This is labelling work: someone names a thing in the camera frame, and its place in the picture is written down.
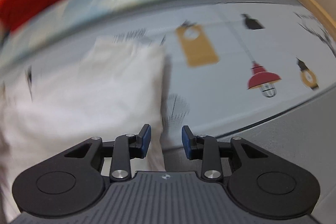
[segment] white fabric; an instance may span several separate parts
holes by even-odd
[[[164,171],[160,114],[164,49],[159,45],[96,42],[77,65],[42,81],[23,74],[6,87],[0,126],[10,146],[4,188],[8,220],[19,211],[8,190],[25,169],[92,136],[112,141],[137,134],[145,123],[152,140],[144,160],[132,171]]]

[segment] logo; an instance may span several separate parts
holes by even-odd
[[[168,174],[164,174],[161,178],[163,178],[163,179],[165,179],[165,180],[167,180],[167,179],[170,179],[171,178],[171,176],[170,175],[168,175]]]

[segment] metal pivot screw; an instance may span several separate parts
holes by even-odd
[[[115,170],[112,172],[112,177],[116,179],[124,179],[128,176],[128,172],[125,170]]]
[[[208,170],[204,172],[204,176],[208,179],[218,179],[221,176],[221,173],[217,170]]]

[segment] ribbed gray plate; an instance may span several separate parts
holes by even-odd
[[[310,216],[268,220],[238,208],[218,183],[201,181],[195,172],[138,172],[114,183],[92,208],[63,219],[22,213],[12,224],[316,224]]]

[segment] yellow lamp print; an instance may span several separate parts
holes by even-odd
[[[304,85],[308,88],[311,88],[312,90],[316,90],[319,88],[317,84],[317,78],[316,75],[307,68],[306,64],[297,58],[297,64],[300,67],[301,73],[301,81],[304,83]]]
[[[176,29],[176,34],[190,67],[214,64],[219,61],[201,25],[186,21]]]

